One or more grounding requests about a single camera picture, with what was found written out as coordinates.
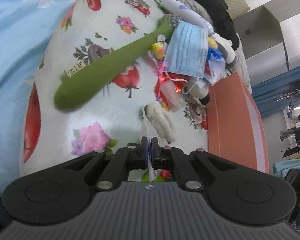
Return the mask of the white paper receipt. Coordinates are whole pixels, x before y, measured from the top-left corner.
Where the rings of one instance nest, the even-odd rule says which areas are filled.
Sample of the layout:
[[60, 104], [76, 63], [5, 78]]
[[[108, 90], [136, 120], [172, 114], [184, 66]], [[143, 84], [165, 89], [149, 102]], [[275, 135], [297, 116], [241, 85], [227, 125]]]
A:
[[158, 145], [163, 147], [168, 144], [168, 135], [171, 133], [171, 125], [168, 121], [167, 112], [157, 103], [151, 102], [142, 110], [143, 121], [140, 131], [140, 139], [146, 138], [145, 142], [145, 166], [147, 172], [142, 176], [142, 181], [164, 182], [170, 179], [170, 172], [155, 170], [152, 167], [154, 154], [151, 152], [152, 138], [156, 137]]

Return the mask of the red snack packet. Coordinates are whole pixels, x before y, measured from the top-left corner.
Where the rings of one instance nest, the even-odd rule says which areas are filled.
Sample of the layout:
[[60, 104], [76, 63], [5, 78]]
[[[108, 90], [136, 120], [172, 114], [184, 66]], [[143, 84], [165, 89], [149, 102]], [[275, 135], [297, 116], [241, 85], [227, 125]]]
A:
[[185, 107], [183, 88], [190, 77], [186, 75], [163, 72], [157, 80], [154, 93], [157, 102], [168, 112], [176, 112]]

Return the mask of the blue face mask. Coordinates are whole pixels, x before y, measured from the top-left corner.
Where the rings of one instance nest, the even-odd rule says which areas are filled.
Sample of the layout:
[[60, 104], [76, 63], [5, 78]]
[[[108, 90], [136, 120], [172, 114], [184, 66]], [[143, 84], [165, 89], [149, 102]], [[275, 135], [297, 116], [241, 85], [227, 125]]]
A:
[[164, 71], [202, 79], [208, 49], [208, 29], [181, 21], [168, 44]]

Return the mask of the blue white plastic packet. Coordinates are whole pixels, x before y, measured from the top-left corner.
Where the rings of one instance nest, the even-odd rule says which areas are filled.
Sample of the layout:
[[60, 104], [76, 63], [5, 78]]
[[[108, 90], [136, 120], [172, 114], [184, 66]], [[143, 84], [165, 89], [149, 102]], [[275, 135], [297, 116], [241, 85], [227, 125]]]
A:
[[218, 49], [208, 48], [204, 79], [210, 85], [225, 77], [225, 60]]

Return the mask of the orange cardboard box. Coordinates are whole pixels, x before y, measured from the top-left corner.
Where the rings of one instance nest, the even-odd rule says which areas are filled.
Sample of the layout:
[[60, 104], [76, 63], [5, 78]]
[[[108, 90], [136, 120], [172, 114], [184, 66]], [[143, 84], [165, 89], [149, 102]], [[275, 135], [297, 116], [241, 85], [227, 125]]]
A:
[[269, 173], [262, 118], [239, 74], [210, 87], [207, 104], [208, 152]]

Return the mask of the blue curtain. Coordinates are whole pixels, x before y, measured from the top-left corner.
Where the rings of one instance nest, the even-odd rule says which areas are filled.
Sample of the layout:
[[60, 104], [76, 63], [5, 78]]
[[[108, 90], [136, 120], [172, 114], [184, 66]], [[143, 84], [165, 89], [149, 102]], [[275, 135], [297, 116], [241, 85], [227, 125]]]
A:
[[300, 86], [300, 66], [277, 77], [254, 85], [252, 97], [262, 118], [266, 118], [286, 108], [291, 96]]

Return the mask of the large grey penguin plush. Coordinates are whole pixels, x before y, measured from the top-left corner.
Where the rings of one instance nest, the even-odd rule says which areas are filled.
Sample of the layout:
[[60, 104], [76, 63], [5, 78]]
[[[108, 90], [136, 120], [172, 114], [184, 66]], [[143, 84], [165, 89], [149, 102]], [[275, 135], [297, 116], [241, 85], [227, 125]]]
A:
[[230, 40], [221, 37], [217, 33], [210, 34], [209, 38], [212, 38], [215, 41], [217, 49], [221, 52], [227, 64], [236, 63], [236, 54], [232, 48], [232, 42]]

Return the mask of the white lotion bottle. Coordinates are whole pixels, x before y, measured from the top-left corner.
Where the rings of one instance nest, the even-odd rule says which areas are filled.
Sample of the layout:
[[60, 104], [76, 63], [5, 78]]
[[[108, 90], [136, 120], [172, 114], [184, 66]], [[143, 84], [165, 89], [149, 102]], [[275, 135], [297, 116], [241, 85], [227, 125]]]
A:
[[183, 21], [206, 28], [209, 35], [214, 33], [213, 26], [210, 22], [180, 1], [160, 0], [160, 3], [167, 11], [180, 16]]

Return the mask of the grey wardrobe cabinet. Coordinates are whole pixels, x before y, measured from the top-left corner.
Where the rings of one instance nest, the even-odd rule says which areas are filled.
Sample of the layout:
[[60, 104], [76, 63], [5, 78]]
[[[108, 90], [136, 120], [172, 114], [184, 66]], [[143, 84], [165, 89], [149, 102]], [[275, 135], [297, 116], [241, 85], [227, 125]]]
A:
[[251, 85], [300, 66], [300, 12], [278, 19], [264, 5], [234, 20]]

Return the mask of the black jacket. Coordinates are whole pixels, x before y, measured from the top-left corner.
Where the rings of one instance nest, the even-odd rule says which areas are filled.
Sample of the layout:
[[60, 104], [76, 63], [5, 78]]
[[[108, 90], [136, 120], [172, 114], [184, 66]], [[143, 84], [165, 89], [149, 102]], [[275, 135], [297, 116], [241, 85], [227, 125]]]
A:
[[234, 23], [228, 13], [225, 0], [194, 0], [207, 11], [213, 21], [214, 30], [221, 37], [232, 42], [233, 50], [239, 47], [239, 38], [236, 35]]

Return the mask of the light blue blanket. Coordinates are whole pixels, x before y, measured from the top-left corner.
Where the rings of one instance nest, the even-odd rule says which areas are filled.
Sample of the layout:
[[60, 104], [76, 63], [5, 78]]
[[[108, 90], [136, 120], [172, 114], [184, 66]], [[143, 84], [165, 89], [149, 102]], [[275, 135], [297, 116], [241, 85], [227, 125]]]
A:
[[0, 195], [19, 177], [33, 75], [62, 15], [76, 0], [0, 0]]

